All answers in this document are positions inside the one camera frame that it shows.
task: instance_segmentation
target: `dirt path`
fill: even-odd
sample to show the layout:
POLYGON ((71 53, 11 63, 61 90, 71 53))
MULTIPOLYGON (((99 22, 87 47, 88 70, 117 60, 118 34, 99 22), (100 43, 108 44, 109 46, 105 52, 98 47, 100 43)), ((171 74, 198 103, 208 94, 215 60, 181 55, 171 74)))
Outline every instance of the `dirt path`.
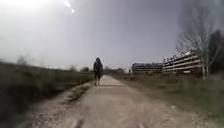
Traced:
POLYGON ((110 76, 75 104, 63 104, 70 91, 30 112, 29 128, 218 128, 194 113, 149 99, 110 76))

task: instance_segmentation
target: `field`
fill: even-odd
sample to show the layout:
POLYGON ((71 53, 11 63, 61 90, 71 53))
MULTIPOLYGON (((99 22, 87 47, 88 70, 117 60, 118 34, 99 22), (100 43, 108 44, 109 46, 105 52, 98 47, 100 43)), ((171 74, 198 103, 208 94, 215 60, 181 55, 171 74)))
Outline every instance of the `field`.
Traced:
POLYGON ((91 73, 0 63, 0 123, 32 103, 93 79, 91 73))
POLYGON ((224 121, 224 81, 201 80, 192 76, 116 75, 147 95, 169 101, 186 111, 196 111, 216 121, 224 121))

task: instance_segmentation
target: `building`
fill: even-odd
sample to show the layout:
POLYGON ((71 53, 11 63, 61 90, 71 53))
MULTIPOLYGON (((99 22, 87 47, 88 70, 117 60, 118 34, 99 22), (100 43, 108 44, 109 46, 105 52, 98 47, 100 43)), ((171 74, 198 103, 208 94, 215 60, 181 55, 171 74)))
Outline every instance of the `building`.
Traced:
POLYGON ((161 73, 162 63, 134 63, 131 67, 132 74, 161 73))
POLYGON ((164 73, 202 73, 202 60, 193 51, 187 52, 180 56, 173 56, 169 59, 164 59, 164 73))

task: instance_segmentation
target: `walking person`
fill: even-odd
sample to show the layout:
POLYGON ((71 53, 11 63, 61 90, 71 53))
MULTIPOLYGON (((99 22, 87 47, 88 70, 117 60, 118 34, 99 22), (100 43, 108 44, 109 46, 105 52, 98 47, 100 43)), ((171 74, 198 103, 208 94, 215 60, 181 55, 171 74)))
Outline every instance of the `walking person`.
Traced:
POLYGON ((103 75, 103 64, 101 63, 101 60, 98 57, 96 58, 96 61, 94 62, 93 70, 95 74, 95 86, 99 86, 100 78, 103 75))

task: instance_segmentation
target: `tree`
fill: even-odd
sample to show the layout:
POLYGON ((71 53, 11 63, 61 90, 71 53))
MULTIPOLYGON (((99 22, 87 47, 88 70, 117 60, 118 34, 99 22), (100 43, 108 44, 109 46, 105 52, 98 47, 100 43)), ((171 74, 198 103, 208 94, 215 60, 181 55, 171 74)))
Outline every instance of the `tree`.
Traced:
POLYGON ((221 31, 215 31, 209 41, 210 71, 217 73, 224 70, 224 36, 221 31))
POLYGON ((24 56, 20 56, 19 59, 17 60, 17 63, 23 66, 28 65, 28 62, 24 56))
POLYGON ((89 72, 89 68, 88 67, 83 67, 80 72, 89 72))
POLYGON ((72 72, 77 72, 77 69, 74 65, 70 66, 69 70, 72 71, 72 72))
POLYGON ((209 39, 213 31, 211 11, 204 0, 183 1, 181 15, 181 33, 177 50, 181 53, 193 50, 201 57, 202 73, 205 79, 209 75, 209 39))

